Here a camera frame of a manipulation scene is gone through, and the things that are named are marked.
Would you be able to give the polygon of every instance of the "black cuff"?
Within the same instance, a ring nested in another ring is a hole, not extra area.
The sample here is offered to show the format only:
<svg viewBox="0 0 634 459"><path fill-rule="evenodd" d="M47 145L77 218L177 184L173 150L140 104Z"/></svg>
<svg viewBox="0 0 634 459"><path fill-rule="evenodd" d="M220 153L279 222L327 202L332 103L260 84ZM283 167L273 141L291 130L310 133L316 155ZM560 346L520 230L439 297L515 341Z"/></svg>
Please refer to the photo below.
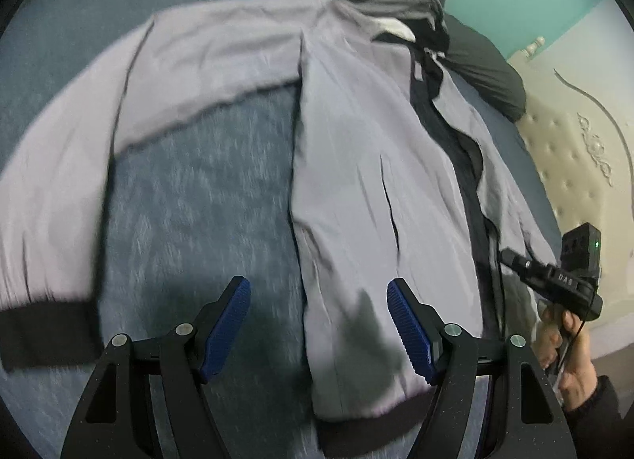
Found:
<svg viewBox="0 0 634 459"><path fill-rule="evenodd" d="M35 302L0 312L0 359L6 371L93 363L101 352L94 300Z"/></svg>
<svg viewBox="0 0 634 459"><path fill-rule="evenodd" d="M565 412L565 419L568 422L570 428L574 428L576 424L587 414L596 410L600 406L600 412L604 416L605 412L613 413L618 412L618 401L616 398L616 392L612 386L612 382L607 376L601 376L598 378L597 388L594 393L588 398L582 405L575 410Z"/></svg>
<svg viewBox="0 0 634 459"><path fill-rule="evenodd" d="M432 391L420 393L375 418L341 422L317 419L319 448L327 458L357 457L378 450L421 423L427 416L432 397Z"/></svg>

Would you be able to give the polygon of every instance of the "black gripper frame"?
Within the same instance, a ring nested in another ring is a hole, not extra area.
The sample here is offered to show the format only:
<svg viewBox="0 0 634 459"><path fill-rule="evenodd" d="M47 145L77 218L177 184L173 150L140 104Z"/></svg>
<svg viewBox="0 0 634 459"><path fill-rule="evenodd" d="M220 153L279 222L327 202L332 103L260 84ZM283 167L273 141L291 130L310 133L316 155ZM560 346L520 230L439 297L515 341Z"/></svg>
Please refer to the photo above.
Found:
<svg viewBox="0 0 634 459"><path fill-rule="evenodd" d="M491 377L476 459L576 459L561 407L523 338L474 338L420 304L404 279L395 282L429 339L435 370L427 379L436 386L432 405L408 459L458 458L479 375Z"/></svg>
<svg viewBox="0 0 634 459"><path fill-rule="evenodd" d="M97 362L71 420L61 459L162 459L149 375L161 376L181 459L229 459L201 385L205 342L242 282L235 276L217 302L191 323L155 339L115 336Z"/></svg>

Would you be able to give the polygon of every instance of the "screw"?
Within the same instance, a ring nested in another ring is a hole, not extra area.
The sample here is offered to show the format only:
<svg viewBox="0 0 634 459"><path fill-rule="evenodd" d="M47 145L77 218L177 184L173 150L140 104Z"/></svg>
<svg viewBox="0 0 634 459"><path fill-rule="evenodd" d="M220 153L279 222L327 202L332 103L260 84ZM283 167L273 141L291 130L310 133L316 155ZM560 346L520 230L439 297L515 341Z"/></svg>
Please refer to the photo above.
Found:
<svg viewBox="0 0 634 459"><path fill-rule="evenodd" d="M191 323L181 323L176 327L176 333L178 335L189 335L194 328L191 326Z"/></svg>
<svg viewBox="0 0 634 459"><path fill-rule="evenodd" d="M517 346L518 348L521 348L526 344L526 339L524 339L519 334L515 334L514 336L511 336L511 344Z"/></svg>
<svg viewBox="0 0 634 459"><path fill-rule="evenodd" d="M462 329L455 323L448 323L447 325L445 325L445 332L456 337L457 335L462 334Z"/></svg>
<svg viewBox="0 0 634 459"><path fill-rule="evenodd" d="M125 334L117 334L112 338L112 344L114 346L123 346L128 341L128 336Z"/></svg>

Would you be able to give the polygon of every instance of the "cable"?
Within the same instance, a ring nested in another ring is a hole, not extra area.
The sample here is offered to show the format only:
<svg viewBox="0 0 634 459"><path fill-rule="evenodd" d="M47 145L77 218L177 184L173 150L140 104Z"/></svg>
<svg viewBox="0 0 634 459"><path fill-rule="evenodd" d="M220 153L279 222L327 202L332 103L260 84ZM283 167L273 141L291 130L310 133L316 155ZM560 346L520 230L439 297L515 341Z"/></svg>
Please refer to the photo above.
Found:
<svg viewBox="0 0 634 459"><path fill-rule="evenodd" d="M556 367L556 370L555 370L555 372L556 372L555 374L556 374L557 378L559 378L559 373L561 372L561 370L565 366L566 359L568 358L568 352L573 349L573 346L575 345L575 341L576 341L577 337L579 337L579 334L583 330L583 326L586 324L586 321L588 321L588 316L590 314L590 308L592 307L592 304L594 303L595 297L597 296L597 291L598 291L598 286L595 287L594 290L592 290L592 299L590 300L590 303L588 304L588 308L586 309L586 314L583 317L583 320L581 321L581 326L579 326L579 330L575 333L574 337L571 339L570 344L566 347L565 351L563 352L563 357L559 361L559 364L557 364L557 367Z"/></svg>

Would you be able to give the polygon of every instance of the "bed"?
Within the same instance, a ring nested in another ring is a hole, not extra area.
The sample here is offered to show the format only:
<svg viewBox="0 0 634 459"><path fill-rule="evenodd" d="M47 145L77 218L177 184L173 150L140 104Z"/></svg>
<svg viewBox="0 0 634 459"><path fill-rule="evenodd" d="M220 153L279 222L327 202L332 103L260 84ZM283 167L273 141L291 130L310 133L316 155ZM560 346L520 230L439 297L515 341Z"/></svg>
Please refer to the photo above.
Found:
<svg viewBox="0 0 634 459"><path fill-rule="evenodd" d="M193 1L28 0L0 40L0 168L39 110L105 46L153 12ZM472 86L452 77L482 115L558 255L560 232L531 147ZM195 123L126 153L111 170L99 268L104 337L121 329L133 339L163 333L216 298L236 273L263 286L236 343L241 353L230 356L208 392L236 458L322 457L311 421L304 296L288 221L298 94L298 86L283 86L204 111ZM90 371L7 375L0 369L0 396L44 459L59 457ZM483 389L474 407L484 407ZM164 407L155 410L164 455L176 457ZM476 420L464 457L477 444ZM416 432L368 457L406 457Z"/></svg>
<svg viewBox="0 0 634 459"><path fill-rule="evenodd" d="M589 324L600 358L634 342L634 134L628 108L608 110L592 86L534 60L542 44L538 38L509 60L527 93L518 129L560 231L589 222L602 233L603 311Z"/></svg>

